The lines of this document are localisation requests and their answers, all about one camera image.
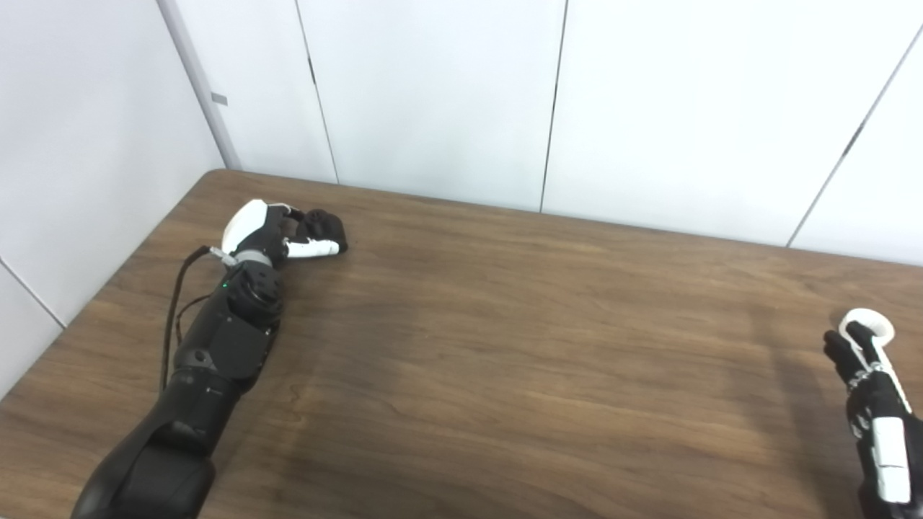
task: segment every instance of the wooden table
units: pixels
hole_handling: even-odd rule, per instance
[[[222,171],[0,404],[0,516],[69,516],[154,402],[179,263],[256,197],[340,215],[351,247],[286,265],[202,517],[858,517],[821,353],[852,307],[892,319],[923,402],[918,268]]]

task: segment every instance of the wall seam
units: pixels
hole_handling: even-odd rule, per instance
[[[923,25],[920,25],[919,29],[917,29],[917,33],[914,34],[913,39],[910,40],[910,44],[907,45],[906,50],[904,50],[904,53],[901,55],[901,59],[897,61],[897,65],[894,67],[891,75],[888,76],[888,80],[884,82],[884,86],[881,87],[881,91],[878,92],[878,96],[875,98],[875,101],[871,104],[871,107],[866,112],[862,122],[859,123],[859,126],[856,128],[856,132],[853,133],[852,138],[850,138],[849,142],[846,143],[846,147],[843,149],[843,153],[840,154],[840,158],[837,159],[836,164],[833,165],[833,170],[831,170],[830,174],[827,175],[826,180],[824,180],[823,184],[821,184],[821,188],[818,190],[817,195],[814,196],[814,200],[811,201],[810,205],[808,206],[808,210],[804,213],[804,216],[801,217],[801,220],[795,227],[795,231],[792,233],[791,237],[788,238],[788,242],[785,243],[785,247],[791,248],[792,244],[795,243],[795,239],[798,237],[798,233],[801,232],[802,227],[804,227],[805,223],[808,221],[811,213],[814,212],[814,208],[817,207],[817,203],[821,200],[824,191],[827,190],[827,187],[830,185],[830,182],[833,180],[836,172],[839,171],[840,166],[843,164],[843,160],[846,158],[846,155],[848,155],[849,152],[853,149],[853,146],[856,144],[856,141],[858,140],[859,135],[862,133],[862,130],[865,129],[865,126],[871,119],[875,109],[878,108],[878,103],[881,102],[885,92],[887,92],[888,88],[891,87],[892,81],[894,81],[894,78],[900,71],[901,66],[904,64],[904,61],[910,55],[910,51],[912,51],[914,46],[917,44],[917,40],[919,40],[920,34],[923,34]]]
[[[548,160],[551,158],[551,134],[555,129],[555,109],[557,108],[557,83],[561,76],[561,56],[564,54],[564,32],[568,27],[568,7],[570,0],[564,0],[564,18],[561,20],[561,41],[557,47],[557,68],[555,69],[555,93],[551,97],[551,121],[548,123],[548,143],[545,146],[545,171],[542,173],[542,196],[538,200],[538,211],[545,209],[545,185],[548,183]]]
[[[35,291],[33,291],[33,290],[29,287],[29,285],[26,283],[26,280],[24,280],[24,279],[22,279],[21,277],[19,277],[19,275],[16,274],[16,272],[13,270],[13,268],[10,267],[9,264],[6,263],[6,261],[5,261],[2,257],[0,257],[0,265],[2,265],[3,268],[6,269],[7,272],[9,272],[9,275],[13,276],[13,279],[16,280],[16,282],[19,284],[19,286],[21,286],[21,287],[23,288],[23,290],[26,291],[26,293],[29,294],[29,296],[30,296],[32,299],[34,299],[35,302],[38,303],[40,307],[42,307],[42,310],[44,310],[45,313],[47,313],[48,316],[51,317],[52,320],[54,320],[55,324],[57,324],[58,326],[61,327],[61,330],[63,330],[64,328],[67,328],[67,326],[64,324],[64,322],[61,321],[60,319],[58,319],[58,317],[54,314],[54,312],[52,312],[51,308],[49,308],[48,305],[45,304],[45,302],[42,300],[42,298],[39,297],[39,295],[36,294]]]
[[[307,33],[305,32],[305,23],[301,18],[301,7],[298,0],[294,2],[295,12],[298,13],[298,26],[301,28],[301,41],[305,43],[305,55],[307,56],[307,67],[311,71],[311,80],[314,82],[314,95],[318,98],[318,109],[320,110],[320,122],[324,125],[324,136],[327,137],[327,151],[330,152],[330,163],[333,164],[333,175],[340,182],[340,171],[337,170],[337,159],[333,155],[333,143],[330,142],[330,131],[327,129],[327,117],[324,115],[324,104],[320,102],[320,89],[318,88],[318,79],[314,75],[314,64],[311,62],[311,50],[307,46]]]
[[[192,91],[196,94],[198,107],[202,110],[202,116],[205,117],[205,124],[209,127],[211,138],[215,140],[215,146],[222,157],[224,167],[241,169],[240,159],[237,157],[236,151],[234,151],[234,144],[227,133],[227,128],[224,127],[221,116],[211,111],[211,108],[213,108],[212,92],[205,78],[199,77],[201,65],[196,57],[193,56],[193,52],[186,48],[183,33],[185,27],[181,27],[182,18],[179,15],[179,8],[175,5],[168,5],[168,2],[173,2],[173,0],[157,0],[157,7],[161,11],[161,18],[163,18],[163,23],[167,27],[167,32],[170,33],[170,39],[173,40],[174,49],[179,55],[180,63],[183,64],[183,70],[186,71],[186,77],[189,79]]]

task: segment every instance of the black robotic arm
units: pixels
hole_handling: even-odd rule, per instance
[[[291,237],[284,235],[287,219],[296,225]],[[324,211],[305,214],[262,200],[238,211],[222,248],[202,249],[228,270],[179,344],[173,375],[148,415],[90,476],[71,518],[197,517],[215,477],[211,454],[238,400],[256,383],[279,327],[278,267],[286,258],[346,248],[342,222]]]

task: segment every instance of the black cable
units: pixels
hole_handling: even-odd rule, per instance
[[[170,309],[167,310],[167,326],[163,331],[163,354],[161,359],[161,392],[167,387],[167,371],[170,369],[170,336],[173,328],[173,319],[174,313],[176,312],[176,303],[179,302],[179,293],[183,288],[183,277],[186,275],[186,270],[189,268],[189,265],[192,265],[202,256],[205,256],[209,253],[209,247],[202,246],[196,249],[195,252],[189,255],[188,258],[183,260],[183,265],[179,268],[179,273],[176,274],[176,285],[174,286],[173,297],[170,298]]]
[[[194,305],[201,303],[209,297],[211,297],[211,294],[205,294],[204,296],[196,297],[192,301],[186,303],[184,307],[180,308],[179,311],[176,312],[176,347],[179,347],[179,345],[183,342],[183,330],[180,326],[180,320],[183,318],[183,314],[186,313],[186,310],[189,310]]]

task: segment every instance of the robotic arm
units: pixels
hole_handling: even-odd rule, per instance
[[[294,220],[294,236],[284,235],[286,220]],[[222,247],[203,251],[220,257],[227,273],[178,345],[172,377],[90,476],[71,519],[197,517],[215,477],[211,454],[237,401],[256,383],[279,327],[276,269],[287,258],[346,248],[342,222],[332,214],[263,200],[241,208],[224,229]]]
[[[862,463],[858,497],[866,519],[923,518],[923,422],[884,353],[893,337],[887,318],[864,308],[823,336],[849,394],[846,419]]]

